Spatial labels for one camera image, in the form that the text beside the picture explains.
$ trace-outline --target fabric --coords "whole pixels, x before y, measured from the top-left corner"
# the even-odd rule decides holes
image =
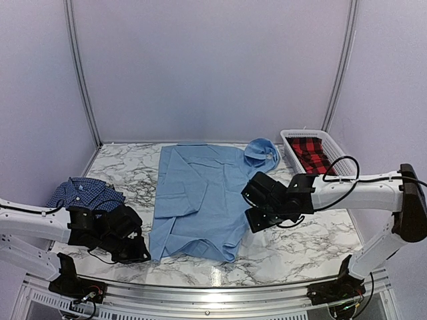
[[[322,140],[315,137],[286,138],[291,145],[302,167],[307,173],[322,175],[330,167],[331,163],[323,152]],[[336,175],[331,170],[329,175]]]
[[[232,262],[249,225],[241,192],[257,171],[277,166],[273,143],[235,147],[180,143],[163,147],[155,197],[151,258],[176,253]]]
[[[56,188],[48,207],[84,207],[90,210],[113,211],[125,201],[122,193],[106,182],[92,178],[68,178]]]

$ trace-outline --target marble table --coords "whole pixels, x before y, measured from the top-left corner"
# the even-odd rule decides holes
[[[160,151],[166,144],[104,145],[93,163],[88,177],[113,183],[123,192],[126,203],[143,220],[143,236],[148,246],[151,230],[157,168]],[[232,144],[244,148],[244,144]],[[294,174],[283,159],[270,171],[274,179],[288,185]],[[235,287],[269,285],[316,279],[335,275],[341,260],[361,247],[352,220],[346,210],[329,210],[308,215],[294,229],[277,227],[243,238],[234,263],[176,255],[161,262],[149,261],[134,265],[107,265],[87,254],[87,249],[56,243],[52,250],[74,258],[81,275],[127,283],[168,286]],[[93,253],[110,261],[101,250]]]

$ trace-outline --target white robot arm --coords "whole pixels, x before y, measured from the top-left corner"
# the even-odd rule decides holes
[[[40,250],[18,235],[54,240],[69,245],[96,247],[111,253],[118,263],[139,263],[150,260],[141,236],[142,220],[125,205],[113,211],[90,211],[80,207],[48,209],[11,203],[0,199],[0,260],[27,270],[30,274],[50,281],[49,290],[76,299],[96,292],[101,302],[105,284],[77,276],[73,259]],[[137,236],[131,239],[132,233]]]
[[[334,177],[295,175],[288,187],[264,173],[257,173],[242,191],[252,206],[246,217],[252,232],[298,223],[300,216],[327,209],[382,209],[393,214],[384,228],[361,250],[342,261],[338,278],[308,287],[314,305],[365,293],[364,279],[401,247],[427,237],[427,208],[414,169],[403,164],[399,171],[381,175]]]

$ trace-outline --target red plaid cloth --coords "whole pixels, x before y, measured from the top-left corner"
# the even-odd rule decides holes
[[[323,152],[319,138],[286,138],[307,173],[323,175],[331,163]],[[334,170],[329,175],[336,175]]]

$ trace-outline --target white basket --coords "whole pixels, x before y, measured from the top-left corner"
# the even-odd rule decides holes
[[[282,130],[280,131],[284,145],[286,159],[291,163],[296,173],[306,173],[304,167],[297,158],[294,150],[286,138],[319,138],[322,140],[323,152],[328,157],[330,163],[334,162],[337,158],[345,155],[341,148],[331,138],[329,134],[322,130]],[[334,170],[338,175],[347,176],[356,174],[356,166],[349,159],[344,159],[334,165]]]

